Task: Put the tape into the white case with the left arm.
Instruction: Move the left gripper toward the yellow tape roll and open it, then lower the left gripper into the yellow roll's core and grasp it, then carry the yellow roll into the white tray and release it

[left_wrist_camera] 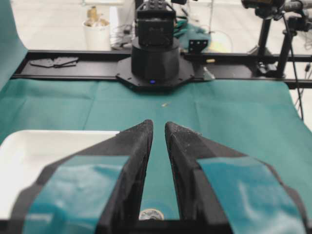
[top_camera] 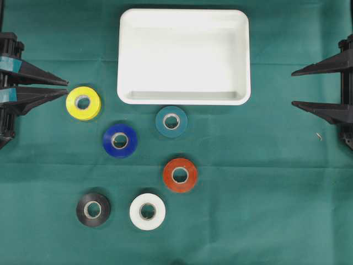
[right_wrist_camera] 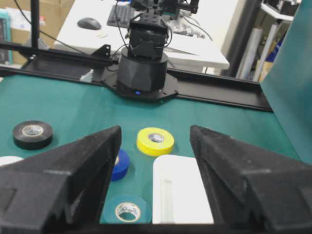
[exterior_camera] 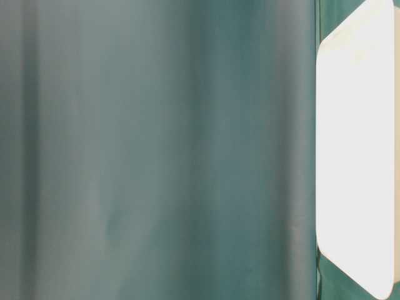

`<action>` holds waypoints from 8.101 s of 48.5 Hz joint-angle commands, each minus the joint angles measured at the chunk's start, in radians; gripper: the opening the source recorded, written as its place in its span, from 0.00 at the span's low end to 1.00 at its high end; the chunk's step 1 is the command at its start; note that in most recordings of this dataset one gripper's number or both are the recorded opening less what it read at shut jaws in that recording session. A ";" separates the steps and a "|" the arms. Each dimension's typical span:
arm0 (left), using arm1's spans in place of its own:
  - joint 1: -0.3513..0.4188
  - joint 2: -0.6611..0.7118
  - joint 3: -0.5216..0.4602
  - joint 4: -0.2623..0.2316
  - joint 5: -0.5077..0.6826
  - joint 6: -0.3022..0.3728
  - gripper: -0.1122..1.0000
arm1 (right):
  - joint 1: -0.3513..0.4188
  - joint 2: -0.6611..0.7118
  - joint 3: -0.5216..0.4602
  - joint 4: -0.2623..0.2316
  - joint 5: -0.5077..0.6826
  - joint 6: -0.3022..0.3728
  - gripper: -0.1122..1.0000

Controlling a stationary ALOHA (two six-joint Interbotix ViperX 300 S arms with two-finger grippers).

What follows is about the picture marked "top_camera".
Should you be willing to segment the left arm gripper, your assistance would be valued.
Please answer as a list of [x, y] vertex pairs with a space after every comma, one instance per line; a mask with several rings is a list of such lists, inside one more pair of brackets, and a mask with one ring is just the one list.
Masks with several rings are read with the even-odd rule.
[[15, 114], [25, 115], [68, 94], [67, 89], [16, 88], [17, 84], [68, 86], [68, 81], [21, 60], [23, 50], [24, 45], [14, 33], [1, 33], [1, 147], [15, 137]]

